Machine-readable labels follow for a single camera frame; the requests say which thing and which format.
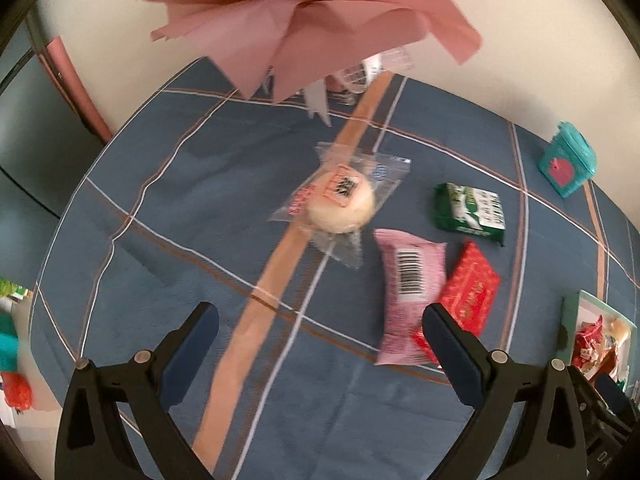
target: green snack package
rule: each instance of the green snack package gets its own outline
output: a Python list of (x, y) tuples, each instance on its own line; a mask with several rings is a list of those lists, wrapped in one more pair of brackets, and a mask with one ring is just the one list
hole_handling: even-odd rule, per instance
[(439, 229), (483, 236), (504, 245), (504, 213), (495, 193), (446, 182), (436, 186), (434, 201)]

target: red bag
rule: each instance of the red bag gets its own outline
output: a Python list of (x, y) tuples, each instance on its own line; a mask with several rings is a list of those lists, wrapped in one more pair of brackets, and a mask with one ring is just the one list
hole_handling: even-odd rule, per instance
[(28, 410), (33, 402), (33, 396), (27, 379), (13, 372), (0, 372), (0, 376), (7, 405), (23, 412)]
[[(456, 270), (440, 293), (438, 303), (442, 304), (463, 330), (468, 330), (477, 337), (484, 328), (499, 286), (500, 276), (478, 246), (468, 240)], [(422, 334), (422, 325), (415, 330), (414, 340), (429, 359), (437, 364), (438, 360)]]
[(574, 355), (571, 364), (582, 368), (589, 362), (598, 361), (597, 347), (602, 343), (602, 316), (575, 333)]

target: plaid bedsheet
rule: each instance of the plaid bedsheet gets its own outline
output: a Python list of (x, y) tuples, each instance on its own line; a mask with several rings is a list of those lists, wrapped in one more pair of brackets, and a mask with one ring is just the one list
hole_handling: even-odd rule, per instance
[[(384, 287), (372, 229), (447, 242), (450, 272), (464, 237), (433, 226), (441, 182), (496, 192), (504, 208), (506, 246), (476, 240), (502, 277), (481, 336), (487, 348), (544, 364), (562, 297), (580, 289), (636, 319), (638, 231), (591, 182), (556, 195), (536, 167), (544, 140), (401, 76), (378, 101), (359, 146), (413, 163), (363, 232), (364, 266), (303, 244), (283, 293), (270, 297), (255, 286), (289, 235), (268, 217), (353, 108), (332, 104), (328, 128), (296, 98), (245, 101), (207, 59), (149, 99), (74, 193), (35, 285), (31, 347), (60, 403), (78, 356), (124, 362), (210, 301), (220, 334), (171, 414), (215, 478), (425, 478), (470, 410), (437, 369), (372, 364)], [(210, 398), (222, 402), (207, 410)], [(122, 417), (144, 471), (161, 478), (126, 407)], [(488, 473), (513, 430), (511, 421)]]

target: pink snack package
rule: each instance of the pink snack package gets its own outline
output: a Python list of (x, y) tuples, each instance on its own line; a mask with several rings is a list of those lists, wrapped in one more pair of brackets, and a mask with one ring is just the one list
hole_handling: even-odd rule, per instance
[(403, 231), (376, 229), (386, 277), (385, 333), (377, 365), (419, 365), (430, 360), (414, 340), (415, 327), (446, 282), (446, 244)]

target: barcode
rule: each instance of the barcode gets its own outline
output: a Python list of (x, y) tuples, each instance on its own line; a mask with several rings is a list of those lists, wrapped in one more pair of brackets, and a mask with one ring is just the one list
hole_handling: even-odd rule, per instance
[(494, 206), (494, 222), (504, 224), (504, 215), (502, 214), (502, 205), (496, 194), (491, 194), (491, 203)]
[(335, 186), (334, 191), (338, 195), (342, 195), (345, 198), (349, 198), (353, 190), (358, 186), (357, 181), (345, 176), (338, 184)]
[(398, 293), (400, 299), (415, 300), (422, 296), (422, 259), (418, 251), (397, 251)]

